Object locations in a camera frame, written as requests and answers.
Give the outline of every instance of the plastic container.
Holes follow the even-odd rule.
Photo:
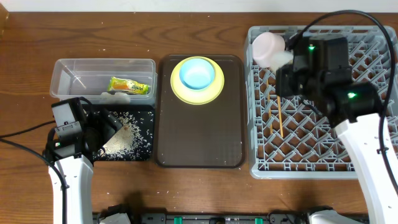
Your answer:
[[[127,78],[149,85],[146,95],[106,93],[111,77]],[[157,74],[152,59],[78,58],[55,63],[50,95],[65,100],[84,96],[93,104],[155,106]]]
[[[252,43],[262,33],[273,32],[287,40],[303,28],[255,26],[249,29],[245,42],[244,73],[248,98],[250,173],[256,179],[355,179],[357,176],[351,159],[328,119],[316,116],[310,108],[301,104],[299,96],[281,98],[284,129],[284,138],[281,138],[275,74],[256,64],[252,58]],[[386,29],[397,51],[396,33],[391,27]],[[335,33],[347,38],[353,80],[372,83],[383,99],[388,87],[391,60],[382,32],[376,26],[312,26],[304,35]],[[395,82],[387,116],[394,148],[398,148],[397,102],[398,87]]]

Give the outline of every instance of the yellow wrapper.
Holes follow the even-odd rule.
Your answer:
[[[137,95],[145,95],[148,93],[149,85],[141,84],[134,80],[112,77],[108,85],[108,91],[122,91],[125,93],[133,93]]]

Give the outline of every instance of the clear plastic container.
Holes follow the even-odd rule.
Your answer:
[[[106,92],[111,77],[149,85],[146,95]],[[78,58],[55,63],[50,95],[65,100],[83,96],[93,104],[155,105],[157,74],[152,59]]]

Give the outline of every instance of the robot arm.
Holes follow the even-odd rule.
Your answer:
[[[55,167],[65,177],[67,183],[68,223],[93,223],[91,207],[91,178],[93,165],[85,157],[73,156],[55,162]],[[54,224],[62,224],[62,191],[58,176],[49,169],[53,188]]]
[[[398,196],[386,169],[383,152],[378,150],[379,123],[385,111],[376,89],[370,83],[352,81],[348,43],[344,36],[302,37],[296,42],[293,57],[279,54],[285,65],[276,70],[276,94],[283,97],[300,95],[314,102],[328,118],[354,164],[371,223],[395,223]],[[393,176],[398,177],[398,159],[387,121],[383,119],[386,156]],[[313,213],[308,219],[314,224],[355,223],[333,210]]]
[[[395,223],[398,212],[398,197],[391,184],[384,161],[375,149],[379,147],[378,127],[380,116],[377,113],[357,117],[357,122],[348,120],[340,123],[336,134],[343,142],[354,164],[361,185],[370,223]],[[392,171],[398,177],[398,159],[392,150],[387,122],[384,122],[384,144]],[[337,214],[334,210],[324,210],[309,216],[311,224],[354,224],[356,221]]]
[[[88,102],[88,111],[80,100]],[[72,98],[52,105],[57,127],[51,129],[43,152],[66,182],[66,207],[58,175],[49,169],[53,186],[54,223],[62,224],[66,210],[68,224],[93,223],[91,178],[93,154],[119,131],[122,124],[105,109],[94,112],[84,98]]]

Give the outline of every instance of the brown tray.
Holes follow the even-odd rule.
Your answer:
[[[239,167],[246,155],[242,61],[232,55],[201,55],[221,67],[224,88],[210,103],[189,105],[174,95],[170,76],[179,62],[191,56],[197,55],[170,55],[160,64],[154,159],[163,167]]]

